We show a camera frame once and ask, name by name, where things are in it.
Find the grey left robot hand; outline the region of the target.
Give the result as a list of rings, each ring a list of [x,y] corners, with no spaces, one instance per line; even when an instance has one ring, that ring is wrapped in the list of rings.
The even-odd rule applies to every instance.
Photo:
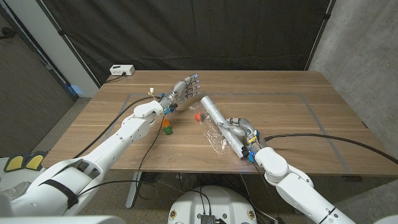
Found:
[[[200,85],[198,85],[200,81],[197,78],[198,74],[194,73],[180,80],[175,84],[170,93],[159,101],[165,114],[174,112],[177,106],[185,102],[186,99],[201,94],[198,91],[200,89]]]

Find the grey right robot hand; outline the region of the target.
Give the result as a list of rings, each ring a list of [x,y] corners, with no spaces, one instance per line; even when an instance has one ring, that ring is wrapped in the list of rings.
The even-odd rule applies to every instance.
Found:
[[[259,131],[246,118],[230,118],[216,125],[240,159],[255,155],[266,146]]]

